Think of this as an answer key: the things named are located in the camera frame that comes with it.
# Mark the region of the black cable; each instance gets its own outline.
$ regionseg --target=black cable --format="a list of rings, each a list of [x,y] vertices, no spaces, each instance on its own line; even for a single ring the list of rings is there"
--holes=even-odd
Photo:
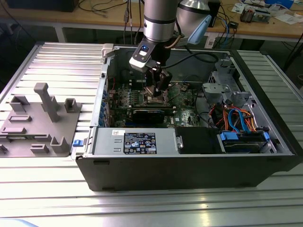
[[[186,76],[186,77],[182,80],[182,82],[186,82],[186,79],[189,78],[189,77],[196,77],[196,78],[198,78],[202,83],[204,83],[204,82],[201,80],[201,78],[200,78],[198,75],[196,75],[196,74],[190,74],[190,75]]]
[[[185,47],[185,49],[186,49],[190,54],[193,54],[193,52],[189,49],[189,47],[188,47],[187,45],[185,45],[184,47]],[[199,61],[203,61],[203,62],[204,62],[204,60],[203,60],[202,58],[198,57],[198,56],[194,56],[194,58],[198,59]]]
[[[199,115],[199,117],[200,117],[200,119],[202,120],[202,121],[204,121],[205,123],[207,123],[210,127],[212,127],[212,128],[215,128],[213,125],[211,125],[206,119],[204,119],[203,117],[201,117],[201,115],[199,114],[199,112],[198,112],[198,110],[197,110],[197,99],[198,99],[198,96],[199,96],[199,93],[200,93],[200,91],[202,91],[202,86],[200,87],[200,89],[197,91],[197,95],[196,95],[196,97],[195,97],[195,110],[196,110],[196,113]]]
[[[125,45],[125,31],[126,31],[126,22],[124,23],[124,30],[123,30],[123,42],[124,42],[124,45]]]
[[[225,20],[225,22],[226,22],[226,24],[227,24],[227,26],[228,26],[228,25],[230,24],[230,19],[229,19],[229,17],[225,14],[224,8],[223,8],[222,6],[220,6],[220,7],[222,8],[223,13],[221,13],[221,12],[218,12],[218,13],[223,14],[223,15],[225,16],[225,19],[224,19],[223,17],[221,17],[221,16],[218,16],[217,18]],[[223,38],[223,35],[225,34],[225,32],[226,32],[227,29],[228,29],[228,27],[225,26],[225,27],[224,27],[224,32],[222,33],[222,36],[220,37],[219,41],[215,44],[214,48],[215,48],[218,44],[221,45],[222,43],[224,43],[224,42],[226,41],[226,39],[228,39],[228,35],[226,35],[224,41],[221,43],[221,39]]]
[[[223,35],[225,34],[227,27],[226,27],[226,26],[224,26],[224,25],[222,25],[222,26],[224,27],[224,32],[222,33],[222,35],[221,35],[221,37],[220,37],[219,41],[216,41],[216,40],[215,40],[216,44],[213,46],[213,48],[216,48],[218,44],[220,44],[220,45],[221,45],[221,44],[224,42],[224,41],[223,41],[223,42],[221,43],[221,39],[223,38]]]
[[[298,47],[298,49],[293,53],[293,55],[289,58],[288,62],[285,63],[283,68],[284,71],[288,70],[289,66],[294,62],[294,60],[300,56],[301,52],[303,51],[303,43]]]
[[[290,46],[291,48],[294,48],[294,46],[288,44],[287,42],[282,42],[282,43],[286,44],[287,46]]]
[[[137,45],[137,38],[138,38],[138,34],[140,32],[141,26],[142,26],[142,18],[141,18],[141,1],[139,0],[139,17],[140,17],[140,25],[139,28],[136,32],[136,35],[134,36],[134,44]]]
[[[295,59],[293,58],[293,53],[296,49],[296,47],[298,46],[298,44],[300,43],[300,40],[302,39],[303,37],[303,32],[302,32],[302,35],[300,36],[298,42],[296,43],[296,45],[294,46],[293,50],[290,52],[290,54],[288,55],[287,59],[286,59],[286,62],[285,62],[285,65],[283,67],[283,70],[286,71],[288,69],[288,67],[291,65],[292,61]]]
[[[114,6],[111,6],[111,7],[108,7],[108,8],[105,8],[105,9],[96,9],[96,10],[91,10],[91,9],[85,9],[85,8],[82,8],[81,6],[81,3],[84,2],[86,0],[82,0],[79,2],[78,4],[78,7],[81,9],[81,10],[84,10],[84,11],[88,11],[88,12],[97,12],[97,11],[104,11],[104,10],[107,10],[107,9],[111,9],[111,8],[114,8],[114,7],[117,7],[117,6],[122,6],[122,5],[125,5],[127,2],[124,2],[124,3],[121,3],[121,4],[117,4],[117,5],[114,5]]]
[[[206,62],[206,63],[216,63],[219,61],[218,57],[216,55],[214,55],[213,53],[208,53],[208,52],[197,52],[197,53],[192,53],[191,55],[185,57],[185,58],[182,58],[181,60],[177,61],[176,63],[174,64],[171,64],[171,65],[167,65],[167,66],[161,66],[162,69],[168,69],[168,68],[171,68],[175,65],[178,65],[180,64],[181,62],[187,60],[188,58],[191,58],[191,57],[194,57],[196,55],[199,55],[199,54],[205,54],[205,55],[209,55],[209,56],[212,56],[214,58],[214,61],[209,61],[209,60],[205,60],[203,59],[203,62]]]
[[[132,0],[129,0],[129,15],[131,19],[131,45],[133,45],[133,16],[132,16]]]
[[[283,44],[283,46],[285,47],[285,48],[287,48],[289,51],[293,51],[292,49],[290,49],[288,46],[286,46],[286,43],[285,42],[281,42],[282,44]]]
[[[179,25],[179,23],[178,23],[177,18],[176,18],[176,26],[177,26],[177,29],[178,29],[179,35],[182,35],[182,31],[181,31],[181,28],[180,28],[180,25]]]
[[[6,10],[6,8],[4,7],[2,1],[0,0],[0,3],[1,3],[1,6],[3,7],[4,11],[10,16],[10,18],[12,18],[22,29],[23,31],[25,31],[25,33],[31,37],[31,39],[34,41],[34,42],[37,42],[36,39],[34,37],[31,36],[31,34],[26,30],[24,29],[24,27]]]
[[[125,31],[126,31],[126,25],[129,21],[129,0],[126,1],[127,5],[126,5],[126,9],[125,9],[125,13],[124,13],[124,29],[123,29],[123,42],[124,45],[126,44],[125,42]]]

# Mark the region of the barcode sticker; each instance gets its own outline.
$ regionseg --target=barcode sticker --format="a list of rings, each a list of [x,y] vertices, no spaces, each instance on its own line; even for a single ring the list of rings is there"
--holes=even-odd
[[[113,136],[124,136],[125,130],[113,130]]]

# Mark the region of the power supply label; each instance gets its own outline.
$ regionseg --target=power supply label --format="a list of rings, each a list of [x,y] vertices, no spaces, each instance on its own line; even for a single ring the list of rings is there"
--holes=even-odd
[[[124,133],[124,153],[127,155],[156,154],[155,133]]]

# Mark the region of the wire bundle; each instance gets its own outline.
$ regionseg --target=wire bundle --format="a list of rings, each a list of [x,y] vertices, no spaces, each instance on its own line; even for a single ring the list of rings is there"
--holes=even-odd
[[[234,39],[235,39],[235,34],[237,33],[237,29],[234,29],[234,28],[233,28],[233,29],[232,29],[232,30],[233,30],[233,35],[232,35],[231,37],[228,37],[228,35],[230,34],[230,28],[229,28],[229,26],[228,26],[228,25],[230,24],[230,19],[229,19],[229,17],[226,15],[225,10],[224,10],[224,8],[222,7],[222,5],[220,5],[220,7],[222,8],[223,13],[222,13],[222,12],[218,12],[218,14],[221,14],[221,15],[223,15],[224,17],[218,15],[217,18],[221,20],[221,24],[222,24],[222,26],[223,26],[225,29],[224,29],[224,32],[222,33],[222,35],[221,35],[219,41],[216,41],[216,44],[214,45],[214,48],[215,48],[217,45],[219,45],[219,46],[223,45],[223,47],[225,47],[226,45],[229,45],[229,44],[231,44],[231,45],[230,45],[230,48],[231,48],[231,46],[232,46],[232,44],[233,44],[233,41],[234,41]]]
[[[220,124],[224,122],[221,126],[221,130],[229,131],[229,129],[232,128],[232,131],[240,133],[240,130],[236,128],[238,120],[234,124],[232,123],[233,115],[239,116],[241,126],[244,131],[257,131],[254,124],[254,117],[247,110],[239,109],[235,106],[227,106],[223,108],[223,118],[217,122],[216,126],[219,127]]]

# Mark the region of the white table leg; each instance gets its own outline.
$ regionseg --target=white table leg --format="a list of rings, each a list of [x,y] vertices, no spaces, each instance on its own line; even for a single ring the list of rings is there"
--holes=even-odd
[[[65,37],[64,32],[63,32],[63,27],[60,26],[60,25],[55,25],[54,28],[56,30],[58,41],[60,43],[66,43],[66,37]]]

